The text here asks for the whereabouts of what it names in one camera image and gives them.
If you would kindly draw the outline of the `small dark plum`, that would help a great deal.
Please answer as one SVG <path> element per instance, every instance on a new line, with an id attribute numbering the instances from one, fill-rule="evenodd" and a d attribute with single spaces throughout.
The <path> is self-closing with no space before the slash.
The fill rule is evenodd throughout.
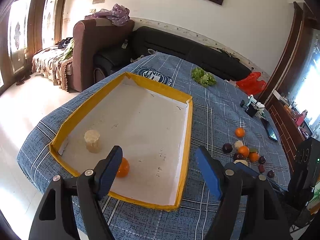
<path id="1" fill-rule="evenodd" d="M 234 161 L 236 161 L 236 160 L 245 160 L 245 157 L 243 157 L 243 155 L 240 154 L 240 153 L 235 153 L 235 154 L 233 155 L 233 160 L 234 160 Z"/>
<path id="2" fill-rule="evenodd" d="M 259 162 L 260 164 L 266 163 L 265 157 L 264 157 L 264 156 L 260 156 L 258 162 Z"/>

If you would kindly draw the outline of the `small orange tangerine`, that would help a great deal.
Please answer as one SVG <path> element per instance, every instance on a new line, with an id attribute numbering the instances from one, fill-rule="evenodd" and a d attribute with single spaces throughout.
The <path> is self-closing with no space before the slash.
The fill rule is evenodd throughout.
<path id="1" fill-rule="evenodd" d="M 238 148 L 238 153 L 241 154 L 244 158 L 248 158 L 250 151 L 247 146 L 241 146 Z"/>

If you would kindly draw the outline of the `orange with green leaf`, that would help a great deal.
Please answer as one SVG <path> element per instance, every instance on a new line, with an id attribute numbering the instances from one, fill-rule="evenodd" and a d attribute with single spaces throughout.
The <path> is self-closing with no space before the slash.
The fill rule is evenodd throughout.
<path id="1" fill-rule="evenodd" d="M 258 150 L 256 148 L 250 148 L 249 149 L 249 160 L 250 162 L 254 163 L 257 162 L 260 158 L 260 155 L 258 153 Z"/>

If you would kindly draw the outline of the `dark red plum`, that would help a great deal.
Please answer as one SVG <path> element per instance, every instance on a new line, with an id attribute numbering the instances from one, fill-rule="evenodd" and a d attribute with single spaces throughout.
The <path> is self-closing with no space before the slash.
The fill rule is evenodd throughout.
<path id="1" fill-rule="evenodd" d="M 223 153 L 231 153 L 233 150 L 233 146 L 229 143 L 225 143 L 223 146 L 222 146 L 222 151 Z"/>

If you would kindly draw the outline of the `white banana chunk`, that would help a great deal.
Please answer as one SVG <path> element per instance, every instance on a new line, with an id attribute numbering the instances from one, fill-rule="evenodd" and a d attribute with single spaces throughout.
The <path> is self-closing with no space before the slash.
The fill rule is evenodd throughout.
<path id="1" fill-rule="evenodd" d="M 234 143 L 234 148 L 236 150 L 238 150 L 239 148 L 241 148 L 242 146 L 244 146 L 243 142 L 241 140 L 237 140 L 235 143 Z"/>

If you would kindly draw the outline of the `wrinkled red jujube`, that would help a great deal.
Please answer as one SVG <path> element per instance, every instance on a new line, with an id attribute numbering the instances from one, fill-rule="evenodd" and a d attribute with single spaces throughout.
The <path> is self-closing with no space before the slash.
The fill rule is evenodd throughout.
<path id="1" fill-rule="evenodd" d="M 259 169 L 259 172 L 260 172 L 260 173 L 264 173 L 264 172 L 265 172 L 265 168 L 264 168 L 263 164 L 260 164 L 260 165 L 258 166 L 258 169 Z"/>

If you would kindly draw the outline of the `white cylinder banana piece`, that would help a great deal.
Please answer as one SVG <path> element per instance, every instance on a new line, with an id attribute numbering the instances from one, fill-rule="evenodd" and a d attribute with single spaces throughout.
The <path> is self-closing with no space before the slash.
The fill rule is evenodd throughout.
<path id="1" fill-rule="evenodd" d="M 97 130 L 87 130 L 84 135 L 86 148 L 91 153 L 98 153 L 100 151 L 100 133 Z"/>

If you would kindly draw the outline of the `white block banana piece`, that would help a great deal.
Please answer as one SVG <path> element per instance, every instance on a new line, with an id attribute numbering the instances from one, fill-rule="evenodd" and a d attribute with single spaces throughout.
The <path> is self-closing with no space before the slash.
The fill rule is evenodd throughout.
<path id="1" fill-rule="evenodd" d="M 239 159 L 239 160 L 235 160 L 234 161 L 234 164 L 236 166 L 245 166 L 245 167 L 248 167 L 248 162 L 246 160 L 243 160 L 243 159 Z"/>

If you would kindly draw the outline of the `black smartphone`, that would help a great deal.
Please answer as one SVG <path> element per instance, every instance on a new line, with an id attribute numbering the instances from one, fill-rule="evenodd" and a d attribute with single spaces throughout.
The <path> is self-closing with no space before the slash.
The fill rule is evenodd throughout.
<path id="1" fill-rule="evenodd" d="M 268 138 L 271 139 L 272 141 L 277 142 L 278 139 L 277 139 L 276 134 L 275 134 L 273 128 L 271 127 L 270 123 L 264 118 L 261 118 L 261 122 L 266 130 Z"/>

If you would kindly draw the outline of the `black box holder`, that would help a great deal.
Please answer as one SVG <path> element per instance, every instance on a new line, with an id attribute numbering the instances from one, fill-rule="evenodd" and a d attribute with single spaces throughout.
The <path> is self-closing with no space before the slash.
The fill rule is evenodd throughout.
<path id="1" fill-rule="evenodd" d="M 250 102 L 245 109 L 245 112 L 250 116 L 250 117 L 254 117 L 256 115 L 256 113 L 258 112 L 258 107 L 256 103 L 252 103 Z"/>

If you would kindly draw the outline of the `yellow rimmed white tray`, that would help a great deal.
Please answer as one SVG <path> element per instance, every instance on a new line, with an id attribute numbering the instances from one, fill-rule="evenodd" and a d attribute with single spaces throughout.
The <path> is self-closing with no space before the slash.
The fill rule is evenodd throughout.
<path id="1" fill-rule="evenodd" d="M 120 146 L 129 174 L 113 182 L 109 195 L 158 210 L 176 210 L 187 179 L 193 99 L 189 94 L 125 72 L 104 84 L 62 123 L 50 153 L 77 177 Z M 84 135 L 100 133 L 100 151 L 86 148 Z"/>

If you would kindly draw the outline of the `red plastic bag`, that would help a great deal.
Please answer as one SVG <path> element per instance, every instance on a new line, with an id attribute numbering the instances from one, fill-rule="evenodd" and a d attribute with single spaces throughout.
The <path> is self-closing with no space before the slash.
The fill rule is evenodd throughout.
<path id="1" fill-rule="evenodd" d="M 261 72 L 251 72 L 248 77 L 240 81 L 236 81 L 236 85 L 247 95 L 259 94 L 267 85 L 264 80 L 258 80 L 259 77 L 261 77 Z"/>

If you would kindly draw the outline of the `green lettuce bunch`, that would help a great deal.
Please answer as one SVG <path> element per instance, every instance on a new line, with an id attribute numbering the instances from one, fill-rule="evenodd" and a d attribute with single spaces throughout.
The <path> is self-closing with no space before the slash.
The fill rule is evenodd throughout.
<path id="1" fill-rule="evenodd" d="M 203 87 L 210 87 L 216 84 L 214 76 L 200 67 L 191 70 L 191 78 Z"/>

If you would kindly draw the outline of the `patterned covered couch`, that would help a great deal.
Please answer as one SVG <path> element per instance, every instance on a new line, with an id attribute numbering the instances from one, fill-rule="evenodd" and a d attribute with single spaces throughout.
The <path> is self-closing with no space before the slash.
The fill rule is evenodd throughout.
<path id="1" fill-rule="evenodd" d="M 53 85 L 68 90 L 68 79 L 73 74 L 74 39 L 68 37 L 57 44 L 39 50 L 32 59 L 32 73 L 39 73 L 52 81 Z"/>

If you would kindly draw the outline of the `black sofa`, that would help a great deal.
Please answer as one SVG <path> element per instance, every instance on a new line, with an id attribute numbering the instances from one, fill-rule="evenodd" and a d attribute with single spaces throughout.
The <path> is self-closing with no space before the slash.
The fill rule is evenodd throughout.
<path id="1" fill-rule="evenodd" d="M 133 31 L 122 44 L 103 48 L 93 56 L 94 81 L 98 82 L 142 56 L 160 52 L 194 63 L 222 79 L 240 81 L 252 72 L 222 49 L 150 27 Z"/>

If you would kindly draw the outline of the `wooden glass door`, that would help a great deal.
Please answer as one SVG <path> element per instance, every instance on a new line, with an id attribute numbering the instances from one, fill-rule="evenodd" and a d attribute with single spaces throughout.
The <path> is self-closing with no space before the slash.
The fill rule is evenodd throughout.
<path id="1" fill-rule="evenodd" d="M 23 84 L 39 50 L 61 39 L 66 0 L 1 0 L 1 92 Z"/>

